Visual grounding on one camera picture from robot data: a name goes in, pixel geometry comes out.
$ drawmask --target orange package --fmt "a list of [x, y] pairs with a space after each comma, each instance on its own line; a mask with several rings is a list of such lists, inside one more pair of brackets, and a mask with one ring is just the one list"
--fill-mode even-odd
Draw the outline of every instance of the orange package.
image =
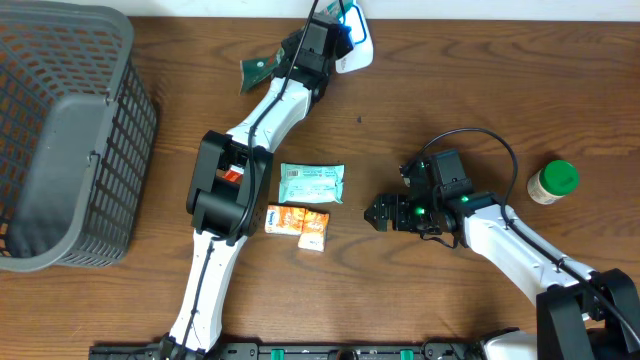
[[269, 205], [264, 230], [269, 234], [300, 235], [307, 209]]
[[329, 225], [329, 214], [307, 211], [304, 216], [304, 227], [298, 241], [298, 247], [307, 250], [324, 251], [324, 243], [327, 239], [327, 225]]

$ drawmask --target bottle label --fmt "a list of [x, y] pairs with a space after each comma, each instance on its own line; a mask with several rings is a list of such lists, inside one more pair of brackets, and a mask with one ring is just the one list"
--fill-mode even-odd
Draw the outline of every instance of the bottle label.
[[540, 172], [542, 172], [542, 170], [533, 175], [527, 183], [527, 191], [533, 201], [538, 204], [549, 205], [562, 199], [564, 196], [553, 195], [542, 187], [542, 184], [540, 184]]

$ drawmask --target gray plastic basket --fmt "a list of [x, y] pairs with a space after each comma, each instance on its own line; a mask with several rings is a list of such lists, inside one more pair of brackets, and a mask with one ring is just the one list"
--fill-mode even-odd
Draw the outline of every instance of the gray plastic basket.
[[121, 13], [0, 3], [0, 269], [121, 260], [156, 133]]

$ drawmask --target light blue packet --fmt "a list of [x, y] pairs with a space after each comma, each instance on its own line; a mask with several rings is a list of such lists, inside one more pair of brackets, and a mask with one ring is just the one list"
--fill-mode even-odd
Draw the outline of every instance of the light blue packet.
[[280, 203], [295, 201], [310, 204], [342, 204], [344, 165], [309, 166], [282, 163], [280, 172]]

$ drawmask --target white wall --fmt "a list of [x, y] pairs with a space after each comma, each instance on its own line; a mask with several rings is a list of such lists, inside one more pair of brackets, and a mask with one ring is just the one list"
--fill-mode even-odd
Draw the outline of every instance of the white wall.
[[[134, 16], [305, 17], [311, 0], [63, 0]], [[321, 4], [330, 3], [321, 0]], [[638, 21], [640, 0], [360, 0], [367, 18]]]

